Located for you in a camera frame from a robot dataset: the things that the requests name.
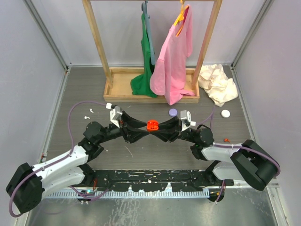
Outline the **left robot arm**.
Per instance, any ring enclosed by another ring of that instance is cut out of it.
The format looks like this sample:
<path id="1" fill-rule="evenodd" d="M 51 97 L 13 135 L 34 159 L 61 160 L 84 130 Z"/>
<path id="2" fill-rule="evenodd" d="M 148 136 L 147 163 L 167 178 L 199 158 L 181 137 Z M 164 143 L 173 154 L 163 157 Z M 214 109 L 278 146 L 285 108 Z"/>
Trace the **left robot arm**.
<path id="1" fill-rule="evenodd" d="M 10 197 L 9 213 L 20 217 L 34 209 L 46 196 L 65 187 L 82 184 L 90 186 L 94 182 L 93 170 L 88 162 L 104 150 L 101 143 L 123 137 L 134 143 L 148 135 L 143 130 L 148 123 L 130 117 L 125 111 L 113 108 L 107 127 L 93 121 L 86 126 L 84 138 L 71 149 L 46 162 L 29 165 L 23 163 L 13 174 L 6 187 Z"/>

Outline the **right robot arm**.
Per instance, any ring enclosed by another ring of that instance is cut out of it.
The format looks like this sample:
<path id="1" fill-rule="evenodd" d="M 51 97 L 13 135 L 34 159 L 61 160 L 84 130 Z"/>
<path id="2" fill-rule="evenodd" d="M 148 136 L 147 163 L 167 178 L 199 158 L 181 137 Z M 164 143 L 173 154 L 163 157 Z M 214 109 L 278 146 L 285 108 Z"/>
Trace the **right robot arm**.
<path id="1" fill-rule="evenodd" d="M 198 160 L 214 161 L 216 165 L 207 172 L 207 182 L 213 186 L 222 180 L 243 180 L 252 188 L 262 191 L 281 172 L 279 163 L 253 140 L 241 144 L 220 144 L 214 141 L 210 127 L 195 123 L 187 117 L 151 125 L 150 134 L 163 142 L 177 139 L 191 142 L 191 152 Z"/>

